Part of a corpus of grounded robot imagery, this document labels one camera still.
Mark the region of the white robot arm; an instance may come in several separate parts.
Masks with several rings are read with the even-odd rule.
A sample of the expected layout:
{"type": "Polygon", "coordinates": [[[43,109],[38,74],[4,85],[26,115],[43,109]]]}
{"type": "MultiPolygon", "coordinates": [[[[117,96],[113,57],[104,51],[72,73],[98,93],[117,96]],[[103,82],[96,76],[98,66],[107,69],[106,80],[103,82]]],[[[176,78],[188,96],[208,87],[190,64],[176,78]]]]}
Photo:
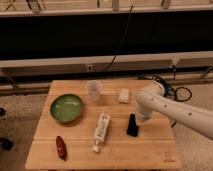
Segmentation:
{"type": "Polygon", "coordinates": [[[213,111],[166,98],[162,84],[153,81],[141,88],[135,100],[141,120],[149,120],[153,112],[159,112],[213,140],[213,111]]]}

